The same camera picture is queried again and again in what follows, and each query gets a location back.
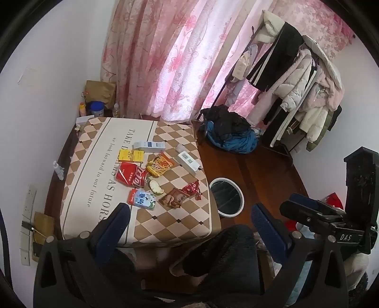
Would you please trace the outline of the brown snack wrapper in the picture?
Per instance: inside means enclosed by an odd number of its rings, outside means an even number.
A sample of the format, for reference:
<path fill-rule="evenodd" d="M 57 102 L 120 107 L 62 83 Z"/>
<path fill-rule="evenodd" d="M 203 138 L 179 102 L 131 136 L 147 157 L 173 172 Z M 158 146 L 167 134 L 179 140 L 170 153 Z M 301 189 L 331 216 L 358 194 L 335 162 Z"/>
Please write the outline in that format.
<path fill-rule="evenodd" d="M 173 188 L 168 194 L 163 196 L 159 203 L 168 208 L 181 208 L 181 205 L 189 198 L 189 195 L 184 191 Z"/>

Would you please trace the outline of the clear plastic cup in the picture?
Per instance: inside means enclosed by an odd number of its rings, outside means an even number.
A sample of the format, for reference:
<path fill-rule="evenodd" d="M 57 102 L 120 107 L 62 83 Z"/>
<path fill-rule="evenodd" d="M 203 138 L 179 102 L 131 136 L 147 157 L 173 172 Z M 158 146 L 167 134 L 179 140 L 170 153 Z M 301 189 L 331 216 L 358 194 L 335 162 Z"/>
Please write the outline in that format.
<path fill-rule="evenodd" d="M 183 151 L 186 151 L 186 148 L 182 144 L 178 144 L 175 148 L 178 153 L 181 153 Z"/>

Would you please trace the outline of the pink fleece coat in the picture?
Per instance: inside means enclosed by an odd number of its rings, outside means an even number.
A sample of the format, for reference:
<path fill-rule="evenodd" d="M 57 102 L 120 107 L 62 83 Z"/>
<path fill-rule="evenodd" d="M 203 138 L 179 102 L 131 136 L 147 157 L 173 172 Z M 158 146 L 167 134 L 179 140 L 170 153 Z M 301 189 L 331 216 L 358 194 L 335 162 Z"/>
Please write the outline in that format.
<path fill-rule="evenodd" d="M 311 51 L 318 56 L 319 64 L 315 83 L 304 99 L 300 110 L 307 112 L 313 108 L 327 107 L 334 112 L 338 109 L 344 96 L 340 72 L 313 38 L 307 35 L 303 35 L 302 38 Z"/>

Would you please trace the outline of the orange yellow snack bag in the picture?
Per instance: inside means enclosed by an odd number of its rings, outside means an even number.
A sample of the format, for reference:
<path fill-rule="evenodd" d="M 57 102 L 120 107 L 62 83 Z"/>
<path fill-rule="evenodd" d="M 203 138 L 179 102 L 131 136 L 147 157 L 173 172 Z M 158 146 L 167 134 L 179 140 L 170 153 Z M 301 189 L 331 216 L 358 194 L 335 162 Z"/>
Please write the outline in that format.
<path fill-rule="evenodd" d="M 174 162 L 169 159 L 163 152 L 154 157 L 151 161 L 146 165 L 146 170 L 153 177 L 161 177 L 174 166 Z"/>

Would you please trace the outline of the yellow snack packet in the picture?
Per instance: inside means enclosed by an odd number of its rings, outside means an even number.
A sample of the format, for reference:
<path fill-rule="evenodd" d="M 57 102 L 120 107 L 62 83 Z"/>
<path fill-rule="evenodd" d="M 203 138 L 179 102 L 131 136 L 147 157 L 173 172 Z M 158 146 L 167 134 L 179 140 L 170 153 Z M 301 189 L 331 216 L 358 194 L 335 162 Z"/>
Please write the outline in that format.
<path fill-rule="evenodd" d="M 120 162 L 142 163 L 144 160 L 144 151 L 137 149 L 121 149 L 118 154 Z"/>

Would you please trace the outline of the white round trash bin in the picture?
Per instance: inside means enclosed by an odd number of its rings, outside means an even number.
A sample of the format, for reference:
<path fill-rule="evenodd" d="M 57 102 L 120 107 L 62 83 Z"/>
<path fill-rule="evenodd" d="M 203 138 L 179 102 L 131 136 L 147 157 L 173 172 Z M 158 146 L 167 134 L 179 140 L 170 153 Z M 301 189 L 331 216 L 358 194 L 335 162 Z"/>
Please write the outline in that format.
<path fill-rule="evenodd" d="M 244 194 L 240 187 L 232 180 L 228 178 L 215 178 L 209 184 L 209 188 L 217 204 L 220 217 L 234 218 L 244 209 Z"/>

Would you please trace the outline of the red torn wrapper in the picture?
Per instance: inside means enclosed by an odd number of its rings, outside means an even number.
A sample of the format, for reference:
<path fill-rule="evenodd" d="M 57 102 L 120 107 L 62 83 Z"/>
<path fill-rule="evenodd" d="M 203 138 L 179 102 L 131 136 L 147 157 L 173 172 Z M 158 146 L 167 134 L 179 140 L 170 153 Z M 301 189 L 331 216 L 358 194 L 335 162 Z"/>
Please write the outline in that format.
<path fill-rule="evenodd" d="M 201 200 L 202 192 L 200 192 L 200 182 L 195 180 L 181 189 L 182 192 L 196 200 Z"/>

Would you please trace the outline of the black clothes rack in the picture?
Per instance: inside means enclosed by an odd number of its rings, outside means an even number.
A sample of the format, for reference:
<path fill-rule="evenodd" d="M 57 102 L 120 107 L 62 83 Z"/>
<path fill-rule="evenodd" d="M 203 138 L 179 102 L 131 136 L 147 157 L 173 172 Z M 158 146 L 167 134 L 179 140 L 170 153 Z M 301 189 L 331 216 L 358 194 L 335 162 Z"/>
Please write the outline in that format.
<path fill-rule="evenodd" d="M 299 48 L 298 54 L 299 54 L 300 50 L 309 49 L 307 47 L 303 48 L 302 45 Z M 312 65 L 312 69 L 311 69 L 311 75 L 309 77 L 309 81 L 307 83 L 307 86 L 310 84 L 311 81 L 313 81 L 315 76 L 316 76 L 316 66 L 315 66 L 315 63 L 313 61 L 313 65 Z M 247 120 L 247 122 L 251 125 L 250 130 L 253 130 L 253 126 L 259 124 L 259 122 L 262 121 L 262 119 L 269 113 L 269 110 L 272 108 L 272 106 L 275 104 L 275 102 L 277 100 L 279 100 L 282 103 L 282 99 L 275 96 L 273 94 L 273 90 L 271 90 L 271 88 L 269 88 L 265 92 L 261 91 L 259 100 L 257 101 L 255 107 L 252 109 L 251 113 L 245 118 Z M 289 113 L 289 112 L 286 112 L 286 111 L 284 111 L 284 109 L 281 108 L 280 114 L 285 115 L 287 113 Z"/>

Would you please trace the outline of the white barcode box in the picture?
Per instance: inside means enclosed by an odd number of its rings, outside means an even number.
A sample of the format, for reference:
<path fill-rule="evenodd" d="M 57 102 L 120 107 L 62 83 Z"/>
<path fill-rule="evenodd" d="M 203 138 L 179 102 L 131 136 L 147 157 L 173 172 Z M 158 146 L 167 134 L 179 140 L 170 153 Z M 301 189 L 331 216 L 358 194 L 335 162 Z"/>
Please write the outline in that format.
<path fill-rule="evenodd" d="M 201 169 L 200 164 L 186 151 L 177 154 L 176 161 L 191 175 L 195 176 Z"/>

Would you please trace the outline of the brown paper bag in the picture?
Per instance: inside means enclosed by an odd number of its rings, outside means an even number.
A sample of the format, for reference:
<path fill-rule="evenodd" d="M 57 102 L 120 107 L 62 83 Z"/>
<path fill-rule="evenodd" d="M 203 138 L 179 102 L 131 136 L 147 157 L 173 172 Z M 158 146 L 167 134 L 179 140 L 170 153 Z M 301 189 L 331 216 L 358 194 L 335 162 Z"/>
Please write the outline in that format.
<path fill-rule="evenodd" d="M 100 101 L 105 109 L 112 109 L 116 100 L 116 87 L 116 83 L 88 80 L 84 88 L 85 102 Z"/>

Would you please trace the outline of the small beige hanging bag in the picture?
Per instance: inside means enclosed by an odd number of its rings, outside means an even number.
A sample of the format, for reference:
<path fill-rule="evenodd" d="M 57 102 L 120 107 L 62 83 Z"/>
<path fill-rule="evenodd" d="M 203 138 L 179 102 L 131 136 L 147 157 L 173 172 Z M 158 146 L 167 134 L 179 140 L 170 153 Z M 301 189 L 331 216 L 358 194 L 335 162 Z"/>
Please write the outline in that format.
<path fill-rule="evenodd" d="M 232 71 L 232 82 L 238 82 L 240 80 L 243 80 L 247 73 L 249 72 L 249 69 L 251 67 L 251 52 L 246 51 L 240 58 L 238 59 L 237 63 L 235 64 L 235 67 Z"/>

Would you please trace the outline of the black white striped jacket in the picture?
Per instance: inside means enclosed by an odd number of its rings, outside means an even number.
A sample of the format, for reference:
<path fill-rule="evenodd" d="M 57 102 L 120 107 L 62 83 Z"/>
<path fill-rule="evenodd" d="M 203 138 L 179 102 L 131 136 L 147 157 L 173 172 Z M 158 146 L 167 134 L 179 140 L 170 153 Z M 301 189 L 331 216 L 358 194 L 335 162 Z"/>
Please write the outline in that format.
<path fill-rule="evenodd" d="M 267 91 L 293 64 L 302 43 L 298 30 L 289 23 L 284 23 L 278 38 L 257 61 L 246 79 L 256 89 Z"/>

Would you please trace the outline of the white blue carton box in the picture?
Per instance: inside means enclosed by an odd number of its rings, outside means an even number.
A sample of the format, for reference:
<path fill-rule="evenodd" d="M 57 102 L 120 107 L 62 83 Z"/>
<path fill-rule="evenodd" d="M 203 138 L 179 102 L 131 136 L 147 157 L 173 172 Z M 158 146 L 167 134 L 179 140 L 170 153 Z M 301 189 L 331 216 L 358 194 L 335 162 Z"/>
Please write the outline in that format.
<path fill-rule="evenodd" d="M 165 142 L 154 142 L 154 141 L 146 141 L 146 142 L 135 142 L 132 145 L 133 150 L 144 151 L 145 153 L 160 153 L 166 150 Z"/>

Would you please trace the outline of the red crushed drink can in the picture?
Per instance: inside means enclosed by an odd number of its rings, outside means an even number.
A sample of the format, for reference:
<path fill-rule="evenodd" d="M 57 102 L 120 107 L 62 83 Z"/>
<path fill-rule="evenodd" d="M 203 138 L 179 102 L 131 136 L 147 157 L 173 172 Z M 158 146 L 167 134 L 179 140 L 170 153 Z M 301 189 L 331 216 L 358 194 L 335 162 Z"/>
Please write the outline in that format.
<path fill-rule="evenodd" d="M 146 184 L 148 171 L 137 164 L 122 162 L 115 175 L 115 179 L 125 186 L 143 188 Z"/>

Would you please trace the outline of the bitten apple piece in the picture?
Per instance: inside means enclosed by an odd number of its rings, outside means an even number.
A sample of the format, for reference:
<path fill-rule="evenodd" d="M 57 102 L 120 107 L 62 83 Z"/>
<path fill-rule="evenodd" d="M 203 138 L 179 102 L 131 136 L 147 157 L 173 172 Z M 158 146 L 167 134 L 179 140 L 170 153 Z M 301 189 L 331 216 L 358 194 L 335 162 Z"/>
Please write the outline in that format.
<path fill-rule="evenodd" d="M 164 190 L 161 188 L 161 186 L 157 183 L 156 180 L 150 180 L 149 183 L 149 188 L 150 190 L 155 194 L 155 195 L 162 195 L 164 193 Z"/>

